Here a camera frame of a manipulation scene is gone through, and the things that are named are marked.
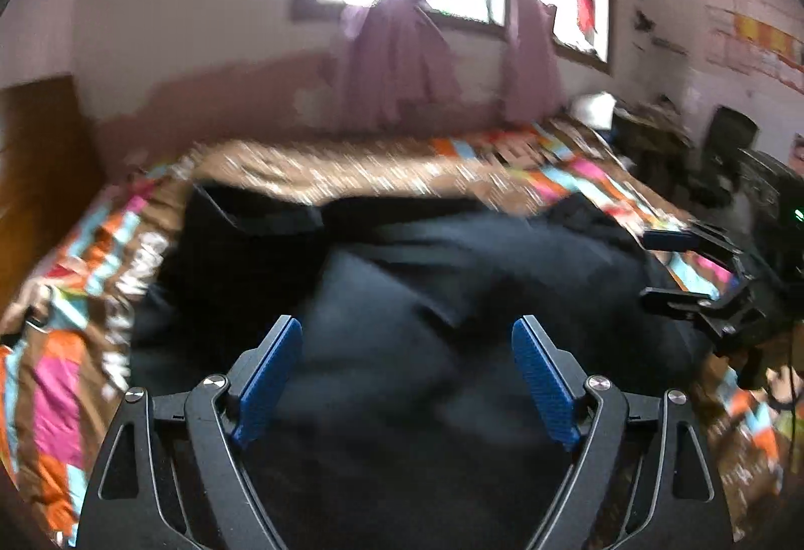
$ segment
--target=chair backrest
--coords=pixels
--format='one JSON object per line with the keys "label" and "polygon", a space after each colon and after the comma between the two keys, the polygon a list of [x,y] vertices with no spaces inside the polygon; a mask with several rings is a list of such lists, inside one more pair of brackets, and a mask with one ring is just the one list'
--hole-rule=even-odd
{"label": "chair backrest", "polygon": [[749,117],[730,107],[718,107],[701,149],[704,165],[717,164],[730,178],[740,173],[740,152],[751,148],[759,128]]}

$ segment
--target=silver screw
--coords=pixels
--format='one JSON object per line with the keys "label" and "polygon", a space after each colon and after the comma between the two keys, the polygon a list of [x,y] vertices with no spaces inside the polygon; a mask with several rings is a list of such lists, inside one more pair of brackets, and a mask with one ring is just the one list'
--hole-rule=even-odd
{"label": "silver screw", "polygon": [[667,394],[667,397],[670,399],[670,402],[677,405],[683,405],[686,403],[686,394],[684,392],[680,392],[678,389],[670,390],[670,392]]}
{"label": "silver screw", "polygon": [[217,388],[221,388],[226,384],[226,378],[224,378],[224,376],[209,376],[208,378],[204,378],[204,384],[214,384]]}
{"label": "silver screw", "polygon": [[142,387],[131,387],[126,392],[126,403],[135,403],[146,394],[146,390]]}
{"label": "silver screw", "polygon": [[611,380],[603,376],[592,376],[586,383],[596,392],[608,392],[611,388]]}

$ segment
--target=white lettering on bedspread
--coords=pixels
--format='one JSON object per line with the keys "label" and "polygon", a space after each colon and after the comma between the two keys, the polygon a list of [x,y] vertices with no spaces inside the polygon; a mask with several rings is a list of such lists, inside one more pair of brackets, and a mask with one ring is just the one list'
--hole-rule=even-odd
{"label": "white lettering on bedspread", "polygon": [[[128,346],[131,341],[129,333],[134,325],[134,306],[129,298],[145,294],[149,278],[162,264],[162,254],[169,245],[165,235],[158,232],[145,232],[138,241],[140,247],[134,253],[131,265],[115,282],[113,294],[106,298],[106,341],[117,346]],[[104,352],[103,370],[109,377],[102,389],[106,400],[129,388],[131,370],[127,350]]]}

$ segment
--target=patterned blanket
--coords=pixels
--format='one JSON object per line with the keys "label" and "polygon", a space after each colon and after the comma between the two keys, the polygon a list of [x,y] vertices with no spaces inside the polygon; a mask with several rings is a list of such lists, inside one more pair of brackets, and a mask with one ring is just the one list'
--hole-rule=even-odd
{"label": "patterned blanket", "polygon": [[[25,286],[0,321],[0,334],[15,333],[32,313],[21,339],[0,345],[0,460],[43,527],[71,542],[87,476],[128,386],[133,305],[181,229],[194,179],[304,203],[356,194],[472,195],[512,214],[533,214],[580,191],[634,234],[677,229],[686,219],[568,119],[430,142],[231,142],[138,176],[84,218],[51,269]],[[729,282],[727,271],[697,255],[661,259],[684,289],[718,297]],[[773,416],[761,392],[745,396],[722,361],[709,362],[692,392],[740,537],[753,524],[753,503],[780,488],[791,419]]]}

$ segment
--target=black garment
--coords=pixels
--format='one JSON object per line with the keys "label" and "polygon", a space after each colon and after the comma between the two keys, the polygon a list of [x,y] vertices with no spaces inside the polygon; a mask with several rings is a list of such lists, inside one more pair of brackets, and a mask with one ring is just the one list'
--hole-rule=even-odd
{"label": "black garment", "polygon": [[292,313],[303,361],[244,457],[290,550],[524,547],[568,458],[516,370],[513,322],[534,314],[587,372],[662,392],[707,351],[639,309],[644,286],[671,280],[580,195],[525,220],[474,201],[305,208],[198,186],[135,317],[134,381],[191,388]]}

